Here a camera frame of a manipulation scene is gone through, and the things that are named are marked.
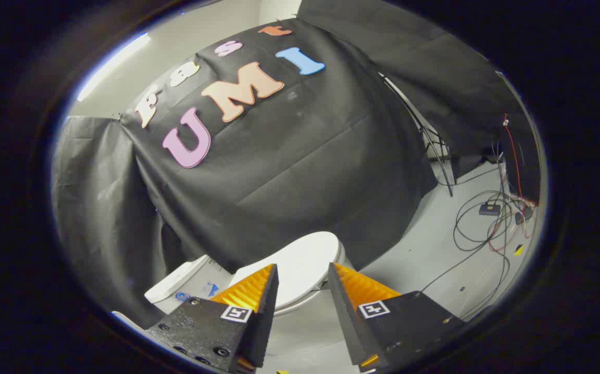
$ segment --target foam letter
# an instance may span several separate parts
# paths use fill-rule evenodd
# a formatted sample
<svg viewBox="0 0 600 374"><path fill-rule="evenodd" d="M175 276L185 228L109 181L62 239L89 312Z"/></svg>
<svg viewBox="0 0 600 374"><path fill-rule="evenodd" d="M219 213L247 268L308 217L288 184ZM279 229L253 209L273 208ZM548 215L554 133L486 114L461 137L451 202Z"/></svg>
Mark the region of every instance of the foam letter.
<svg viewBox="0 0 600 374"><path fill-rule="evenodd" d="M196 74L199 68L200 66L195 64L193 61L183 64L182 66L177 68L173 73L171 73L171 82L169 84L170 87L176 87L180 83L184 82L185 79Z"/></svg>
<svg viewBox="0 0 600 374"><path fill-rule="evenodd" d="M217 53L217 56L219 57L224 57L230 55L232 52L235 52L240 48L242 48L242 43L238 43L237 41L232 40L227 41L226 43L215 48L215 53Z"/></svg>
<svg viewBox="0 0 600 374"><path fill-rule="evenodd" d="M143 99L136 105L136 111L141 116L141 127L145 128L153 119L153 116L157 112L157 108L153 108L151 105L157 104L157 85L153 85L148 92L143 95Z"/></svg>
<svg viewBox="0 0 600 374"><path fill-rule="evenodd" d="M196 116L196 107L191 108L182 116L180 123L189 126L198 138L198 145L193 151L189 151L178 137L178 128L169 131L162 142L162 147L168 149L176 161L184 168L193 168L201 162L210 149L210 133Z"/></svg>
<svg viewBox="0 0 600 374"><path fill-rule="evenodd" d="M277 52L275 56L284 57L288 61L291 61L295 66L300 68L300 74L302 75L314 74L325 67L325 64L316 62L305 56L302 52L300 52L300 48L298 47L291 47L290 49L281 50Z"/></svg>
<svg viewBox="0 0 600 374"><path fill-rule="evenodd" d="M279 35L288 35L293 33L291 30L280 30L281 26L265 26L264 28L259 30L259 33L266 33L267 35L279 36Z"/></svg>
<svg viewBox="0 0 600 374"><path fill-rule="evenodd" d="M235 105L231 100L238 100L245 104L254 104L252 87L256 88L259 99L269 97L284 87L283 82L277 82L265 74L258 66L258 62L250 62L238 69L238 83L216 81L207 86L201 96L209 96L219 106L224 115L222 121L230 122L236 119L245 110L242 105Z"/></svg>

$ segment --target power adapter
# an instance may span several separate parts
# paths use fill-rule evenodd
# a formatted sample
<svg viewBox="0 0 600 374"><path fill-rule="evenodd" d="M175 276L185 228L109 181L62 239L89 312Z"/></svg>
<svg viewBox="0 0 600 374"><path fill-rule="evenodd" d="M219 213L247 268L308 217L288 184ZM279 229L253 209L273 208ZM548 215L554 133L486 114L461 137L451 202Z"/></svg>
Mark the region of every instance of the power adapter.
<svg viewBox="0 0 600 374"><path fill-rule="evenodd" d="M497 216L501 213L501 206L499 204L482 204L480 206L481 216Z"/></svg>
<svg viewBox="0 0 600 374"><path fill-rule="evenodd" d="M517 212L514 214L514 222L516 222L516 224L521 225L522 222L524 222L524 220L528 220L528 218L530 218L533 215L533 209L529 208L528 206L526 206L526 208L524 209L524 218L521 218L521 213Z"/></svg>

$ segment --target wrinkled fabric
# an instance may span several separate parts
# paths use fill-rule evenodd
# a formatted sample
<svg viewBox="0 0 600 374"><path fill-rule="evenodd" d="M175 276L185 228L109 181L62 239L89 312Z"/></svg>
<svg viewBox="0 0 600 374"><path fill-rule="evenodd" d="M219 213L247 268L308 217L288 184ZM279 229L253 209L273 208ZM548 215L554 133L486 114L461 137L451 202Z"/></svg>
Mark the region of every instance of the wrinkled fabric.
<svg viewBox="0 0 600 374"><path fill-rule="evenodd" d="M402 90L445 140L456 178L478 166L483 155L492 153L492 142L499 140L507 113L516 152L525 155L523 171L520 168L523 194L538 201L537 146L523 109L495 66L466 43L436 24L381 0L303 0L297 17L360 49ZM500 138L501 149L506 163L513 165L505 135ZM518 193L516 168L508 169L510 180L515 181L510 184L511 191Z"/></svg>
<svg viewBox="0 0 600 374"><path fill-rule="evenodd" d="M416 126L361 50L298 19L293 33L250 29L172 66L157 84L157 113L141 127L132 102L119 119L69 117L53 164L53 206L70 265L89 293L142 326L160 312L143 294L182 262L208 254L226 270L265 258L310 232L330 231L359 270L401 239L420 199L437 181ZM243 47L226 57L226 41ZM281 50L298 47L322 71L301 75ZM193 61L176 87L169 75ZM257 61L284 87L255 98L234 121L201 96ZM190 108L210 149L183 168L165 136L196 137L180 118Z"/></svg>

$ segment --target blue letter i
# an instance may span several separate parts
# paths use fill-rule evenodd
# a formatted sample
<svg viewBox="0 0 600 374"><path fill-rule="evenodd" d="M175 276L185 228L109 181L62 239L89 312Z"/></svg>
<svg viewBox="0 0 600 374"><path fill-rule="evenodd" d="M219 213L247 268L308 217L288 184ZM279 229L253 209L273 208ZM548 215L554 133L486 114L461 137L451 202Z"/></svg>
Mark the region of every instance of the blue letter i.
<svg viewBox="0 0 600 374"><path fill-rule="evenodd" d="M298 47L291 47L290 49L281 50L277 52L275 56L284 57L288 61L291 61L295 66L300 68L300 74L302 75L314 74L325 67L325 64L316 62L303 55Z"/></svg>

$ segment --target peach letter m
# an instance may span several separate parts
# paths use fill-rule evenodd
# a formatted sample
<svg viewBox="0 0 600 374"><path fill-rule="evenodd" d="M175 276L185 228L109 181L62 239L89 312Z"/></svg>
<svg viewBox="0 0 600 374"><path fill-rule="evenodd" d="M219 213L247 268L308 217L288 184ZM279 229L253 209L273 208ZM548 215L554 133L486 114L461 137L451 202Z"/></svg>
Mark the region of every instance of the peach letter m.
<svg viewBox="0 0 600 374"><path fill-rule="evenodd" d="M283 82L277 82L270 78L259 68L258 62L250 62L238 69L238 83L216 81L207 86L201 96L209 96L219 106L224 115L222 121L230 122L238 118L245 110L242 105L233 104L232 100L244 102L248 105L254 104L252 87L256 88L259 99L269 97L284 87Z"/></svg>

